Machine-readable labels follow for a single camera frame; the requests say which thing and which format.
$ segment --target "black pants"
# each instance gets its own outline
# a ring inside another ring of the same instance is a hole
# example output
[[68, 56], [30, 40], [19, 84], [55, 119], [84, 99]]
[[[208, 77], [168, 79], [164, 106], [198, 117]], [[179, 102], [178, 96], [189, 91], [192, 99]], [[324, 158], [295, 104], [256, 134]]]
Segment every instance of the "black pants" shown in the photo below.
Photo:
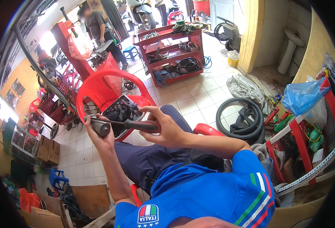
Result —
[[[104, 33], [104, 40], [111, 40], [112, 36], [109, 32]], [[111, 43], [109, 47], [106, 49], [107, 51], [110, 51], [112, 53], [112, 56], [116, 60], [117, 63], [121, 62], [123, 65], [127, 64], [127, 60], [125, 59], [123, 53], [119, 48], [115, 45], [115, 43]]]
[[[161, 111], [171, 116], [185, 132], [193, 133], [183, 116], [172, 105], [162, 106]], [[125, 142], [115, 142], [114, 149], [124, 173], [149, 195], [154, 180], [162, 171], [189, 159], [189, 149], [166, 148], [157, 144], [134, 146]]]
[[160, 12], [162, 26], [168, 25], [168, 16], [166, 15], [166, 6], [162, 4], [157, 7], [157, 10]]

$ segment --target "yellow rope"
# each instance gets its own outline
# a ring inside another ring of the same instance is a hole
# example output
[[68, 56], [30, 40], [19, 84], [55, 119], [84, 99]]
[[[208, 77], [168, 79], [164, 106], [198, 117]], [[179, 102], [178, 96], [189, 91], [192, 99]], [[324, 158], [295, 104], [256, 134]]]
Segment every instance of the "yellow rope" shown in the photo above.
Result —
[[[307, 135], [307, 133], [306, 133], [306, 127], [307, 127], [307, 124], [311, 124], [319, 133], [320, 133], [320, 136], [318, 137], [318, 139], [316, 139], [315, 141], [313, 141], [312, 139], [310, 139], [309, 137], [308, 137], [308, 135]], [[318, 130], [312, 123], [306, 123], [306, 125], [304, 126], [304, 133], [305, 133], [305, 135], [306, 135], [306, 137], [307, 137], [307, 139], [309, 140], [309, 141], [311, 141], [311, 142], [317, 142], [320, 138], [321, 138], [321, 136], [322, 136], [322, 131], [320, 131], [320, 130]]]

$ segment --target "screwdriver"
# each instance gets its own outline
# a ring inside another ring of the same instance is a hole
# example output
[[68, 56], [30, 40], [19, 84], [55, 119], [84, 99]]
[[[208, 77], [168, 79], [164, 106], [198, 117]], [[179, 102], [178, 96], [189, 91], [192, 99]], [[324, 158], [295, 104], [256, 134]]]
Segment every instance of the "screwdriver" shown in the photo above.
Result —
[[91, 118], [91, 119], [102, 121], [102, 122], [108, 122], [112, 124], [121, 124], [121, 125], [124, 125], [126, 128], [146, 131], [148, 133], [160, 133], [161, 132], [161, 125], [158, 122], [152, 121], [152, 120], [132, 121], [132, 120], [127, 119], [124, 122], [119, 122], [119, 121], [112, 121], [112, 120], [102, 120], [98, 118]]

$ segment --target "stool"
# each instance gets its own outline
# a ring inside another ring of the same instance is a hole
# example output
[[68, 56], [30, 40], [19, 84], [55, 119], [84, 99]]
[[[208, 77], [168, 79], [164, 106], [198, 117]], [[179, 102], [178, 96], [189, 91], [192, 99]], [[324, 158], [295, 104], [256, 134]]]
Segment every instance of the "stool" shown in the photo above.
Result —
[[131, 59], [131, 60], [135, 60], [135, 56], [138, 55], [138, 51], [137, 51], [137, 48], [135, 46], [129, 46], [129, 47], [126, 47], [124, 50], [123, 50], [123, 55], [125, 57], [125, 59]]
[[63, 187], [65, 183], [69, 182], [69, 179], [67, 179], [64, 176], [64, 171], [57, 170], [57, 169], [51, 169], [50, 174], [48, 176], [48, 180], [50, 181], [52, 187], [54, 187], [55, 189], [61, 190], [61, 191], [63, 191]]

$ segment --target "hand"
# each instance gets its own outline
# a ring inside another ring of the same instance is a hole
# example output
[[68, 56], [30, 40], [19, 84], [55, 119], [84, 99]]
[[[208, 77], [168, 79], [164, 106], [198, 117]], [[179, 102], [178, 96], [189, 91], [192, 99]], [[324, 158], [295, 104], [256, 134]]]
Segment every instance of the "hand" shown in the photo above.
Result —
[[[102, 120], [108, 120], [108, 118], [102, 116], [101, 114], [97, 113], [97, 118], [100, 118]], [[91, 119], [90, 115], [87, 115], [87, 121], [85, 123], [85, 128], [87, 129], [88, 135], [90, 139], [92, 139], [93, 144], [97, 148], [98, 152], [102, 151], [110, 151], [114, 150], [114, 133], [112, 126], [110, 126], [110, 132], [109, 134], [102, 138], [100, 137], [93, 129], [92, 126], [90, 125]]]
[[150, 112], [147, 120], [158, 121], [161, 125], [159, 135], [153, 135], [145, 131], [140, 134], [149, 142], [169, 148], [180, 148], [188, 137], [188, 132], [183, 131], [169, 115], [164, 114], [156, 106], [145, 106], [139, 109], [140, 112]]

